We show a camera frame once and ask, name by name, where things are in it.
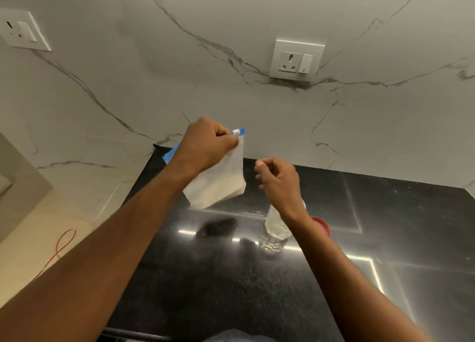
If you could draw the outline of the clear plastic water bottle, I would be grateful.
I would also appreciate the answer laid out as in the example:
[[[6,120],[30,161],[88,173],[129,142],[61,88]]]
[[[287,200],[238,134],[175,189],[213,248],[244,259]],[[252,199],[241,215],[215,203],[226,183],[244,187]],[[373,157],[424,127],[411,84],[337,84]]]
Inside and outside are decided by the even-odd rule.
[[[292,240],[293,234],[289,227],[283,221],[277,209],[270,205],[265,215],[260,236],[256,241],[258,251],[268,259],[276,259],[282,253],[302,253],[302,249],[297,243],[288,241]]]

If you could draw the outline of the person's left forearm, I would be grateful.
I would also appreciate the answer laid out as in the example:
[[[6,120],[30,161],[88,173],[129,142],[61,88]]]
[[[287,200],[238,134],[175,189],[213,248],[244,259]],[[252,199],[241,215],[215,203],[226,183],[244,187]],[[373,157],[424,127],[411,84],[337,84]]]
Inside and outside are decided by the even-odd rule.
[[[0,308],[0,342],[96,342],[166,214],[198,173],[171,161]]]

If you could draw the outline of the person's left hand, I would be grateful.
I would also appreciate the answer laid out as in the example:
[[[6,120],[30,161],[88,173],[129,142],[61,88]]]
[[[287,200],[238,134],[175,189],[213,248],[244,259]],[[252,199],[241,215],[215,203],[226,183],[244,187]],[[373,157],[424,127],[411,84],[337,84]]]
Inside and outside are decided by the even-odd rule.
[[[191,179],[216,165],[229,153],[213,150],[213,122],[216,121],[208,117],[200,117],[190,124],[169,163]]]

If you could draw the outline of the white wall socket with switch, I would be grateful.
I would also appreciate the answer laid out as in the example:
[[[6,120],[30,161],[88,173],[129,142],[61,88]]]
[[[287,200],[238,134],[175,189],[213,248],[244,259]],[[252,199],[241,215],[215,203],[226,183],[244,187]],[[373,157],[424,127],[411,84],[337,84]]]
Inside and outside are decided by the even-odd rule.
[[[276,39],[269,77],[312,82],[325,49],[323,44]]]
[[[30,11],[0,8],[0,36],[12,47],[52,50]]]

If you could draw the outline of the person's right hand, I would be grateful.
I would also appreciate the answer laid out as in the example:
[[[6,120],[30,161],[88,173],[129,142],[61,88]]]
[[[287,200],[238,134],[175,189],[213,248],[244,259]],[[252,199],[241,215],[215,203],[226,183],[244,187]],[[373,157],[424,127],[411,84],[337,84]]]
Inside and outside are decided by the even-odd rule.
[[[279,159],[278,167],[278,182],[264,192],[284,222],[302,220],[307,212],[301,197],[299,175],[294,165],[282,159]]]

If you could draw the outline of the person's right forearm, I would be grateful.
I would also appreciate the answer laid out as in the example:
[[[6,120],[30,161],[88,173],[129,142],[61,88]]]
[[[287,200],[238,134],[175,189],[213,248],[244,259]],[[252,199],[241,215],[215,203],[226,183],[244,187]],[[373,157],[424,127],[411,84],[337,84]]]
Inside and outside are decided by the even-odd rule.
[[[326,236],[301,201],[275,207],[305,255],[345,342],[432,342]]]

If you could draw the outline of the clear zip bag blue slider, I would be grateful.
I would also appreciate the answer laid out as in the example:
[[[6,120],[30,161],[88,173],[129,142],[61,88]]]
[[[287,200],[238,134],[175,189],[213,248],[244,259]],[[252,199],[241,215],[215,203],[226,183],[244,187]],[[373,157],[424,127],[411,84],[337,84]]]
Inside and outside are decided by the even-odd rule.
[[[207,208],[228,197],[244,193],[246,188],[243,176],[244,129],[233,130],[231,133],[238,137],[238,146],[227,153],[216,165],[198,174],[183,189],[191,207]],[[177,183],[186,183],[190,178],[169,164],[179,144],[163,156],[163,160],[169,166],[163,171],[161,177],[175,173]]]

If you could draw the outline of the red bottle cap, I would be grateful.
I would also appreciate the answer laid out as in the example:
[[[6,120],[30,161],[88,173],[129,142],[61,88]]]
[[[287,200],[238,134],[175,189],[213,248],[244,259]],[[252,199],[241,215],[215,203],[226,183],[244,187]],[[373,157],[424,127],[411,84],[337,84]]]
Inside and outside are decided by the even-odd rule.
[[[327,237],[331,238],[331,229],[323,219],[317,216],[311,216],[311,219],[318,225],[318,227],[324,232]]]

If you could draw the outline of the person's grey clothing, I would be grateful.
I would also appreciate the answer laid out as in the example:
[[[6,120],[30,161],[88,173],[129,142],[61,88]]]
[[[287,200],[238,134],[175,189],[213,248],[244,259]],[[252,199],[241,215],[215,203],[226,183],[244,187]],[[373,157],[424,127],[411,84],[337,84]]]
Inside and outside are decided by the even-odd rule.
[[[230,329],[213,335],[202,342],[277,342],[275,339],[264,335],[255,335]]]

